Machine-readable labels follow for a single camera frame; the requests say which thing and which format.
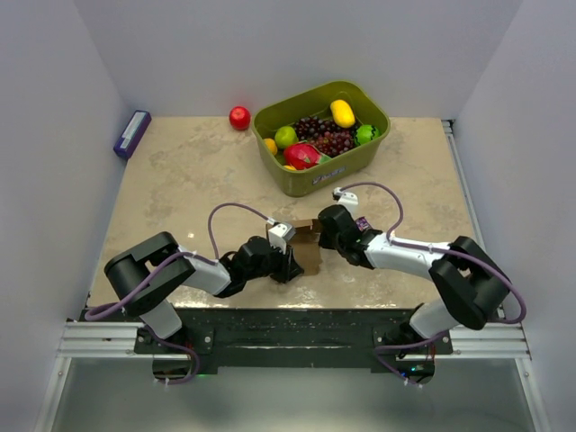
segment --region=yellow mango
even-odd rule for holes
[[[351,128],[356,122],[352,108],[350,108],[350,105],[342,99],[338,99],[331,103],[330,110],[332,111],[334,122],[341,128]]]

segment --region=green plastic bin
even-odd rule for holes
[[[330,104],[337,99],[350,104],[357,122],[376,126],[382,135],[324,164],[302,171],[284,168],[281,152],[276,156],[270,153],[264,139],[273,139],[278,129],[294,124],[302,117],[331,117]],[[262,162],[282,192],[289,196],[304,196],[369,165],[390,131],[390,119],[360,87],[347,81],[334,81],[260,110],[252,120],[251,128],[256,134]]]

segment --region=brown cardboard box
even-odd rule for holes
[[[318,240],[322,226],[317,219],[289,220],[296,233],[288,242],[294,250],[294,259],[304,269],[304,276],[317,275],[320,272],[320,246]],[[266,226],[266,237],[271,225]]]

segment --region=purple package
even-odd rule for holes
[[[149,112],[135,111],[124,132],[114,144],[114,152],[122,159],[130,159],[150,122],[152,116]]]
[[[356,219],[356,226],[361,230],[368,230],[369,228],[371,228],[370,224],[368,223],[368,220],[366,220],[366,218],[364,216],[362,216],[361,218]]]

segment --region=table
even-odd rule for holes
[[[87,304],[117,301],[104,275],[105,263],[160,231],[212,257],[206,222],[219,203],[245,203],[279,221],[309,219],[333,203],[333,187],[358,181],[381,182],[398,194],[405,209],[400,237],[436,242],[473,235],[439,119],[392,118],[390,134],[370,166],[292,198],[280,192],[260,162],[250,131],[233,130],[225,117],[156,117],[126,167]],[[358,187],[353,192],[360,201],[358,215],[373,227],[386,230],[398,218],[384,191]],[[214,218],[221,252],[237,250],[250,236],[265,232],[262,220],[241,209],[226,208]],[[228,299],[181,286],[168,299],[176,307],[348,309],[411,308],[438,296],[432,283],[415,276],[353,267],[335,251],[321,254],[318,275],[286,285],[259,279]]]

